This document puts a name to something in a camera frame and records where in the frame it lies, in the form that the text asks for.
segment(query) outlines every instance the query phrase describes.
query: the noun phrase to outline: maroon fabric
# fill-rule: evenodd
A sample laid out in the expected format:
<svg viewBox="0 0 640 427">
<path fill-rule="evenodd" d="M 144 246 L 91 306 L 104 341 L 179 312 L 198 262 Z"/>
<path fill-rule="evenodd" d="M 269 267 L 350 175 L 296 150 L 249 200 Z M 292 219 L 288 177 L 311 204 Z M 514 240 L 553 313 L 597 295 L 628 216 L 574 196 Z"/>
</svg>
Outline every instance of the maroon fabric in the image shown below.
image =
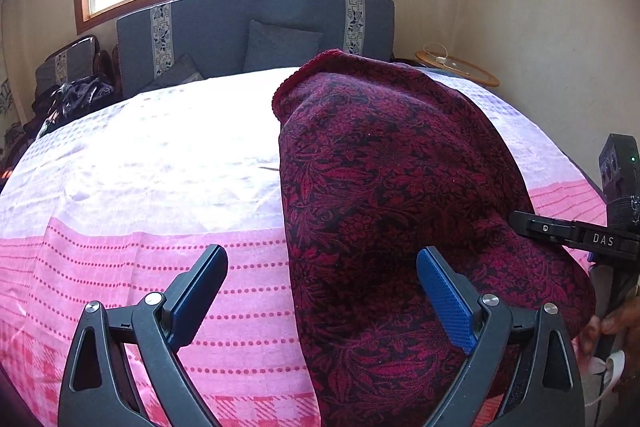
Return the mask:
<svg viewBox="0 0 640 427">
<path fill-rule="evenodd" d="M 594 310 L 561 247 L 517 236 L 533 212 L 485 115 L 418 70 L 338 51 L 276 92 L 293 299 L 325 427 L 421 426 L 464 360 L 420 287 L 435 245 L 479 292 L 512 306 L 554 302 L 575 336 Z M 495 392 L 511 378 L 513 357 Z"/>
</svg>

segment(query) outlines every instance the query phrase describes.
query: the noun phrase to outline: metal bolt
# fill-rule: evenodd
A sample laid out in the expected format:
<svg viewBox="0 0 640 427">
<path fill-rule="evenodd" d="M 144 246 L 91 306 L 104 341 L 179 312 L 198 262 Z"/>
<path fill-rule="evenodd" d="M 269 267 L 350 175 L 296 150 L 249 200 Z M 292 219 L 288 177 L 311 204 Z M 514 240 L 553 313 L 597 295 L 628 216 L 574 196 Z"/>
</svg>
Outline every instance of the metal bolt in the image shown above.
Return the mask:
<svg viewBox="0 0 640 427">
<path fill-rule="evenodd" d="M 99 309 L 100 309 L 100 302 L 98 301 L 88 302 L 84 307 L 84 311 L 86 311 L 87 313 L 94 313 L 94 312 L 97 312 Z"/>
<path fill-rule="evenodd" d="M 145 302 L 149 306 L 155 306 L 156 304 L 159 304 L 160 301 L 162 301 L 162 294 L 158 292 L 149 293 L 149 295 L 145 297 Z"/>
<path fill-rule="evenodd" d="M 553 304 L 553 302 L 548 302 L 545 304 L 545 312 L 547 312 L 549 315 L 557 315 L 558 306 Z"/>
<path fill-rule="evenodd" d="M 484 302 L 484 304 L 486 304 L 487 306 L 497 306 L 498 304 L 500 304 L 500 299 L 498 299 L 497 296 L 492 293 L 487 293 L 486 295 L 482 296 L 482 302 Z"/>
</svg>

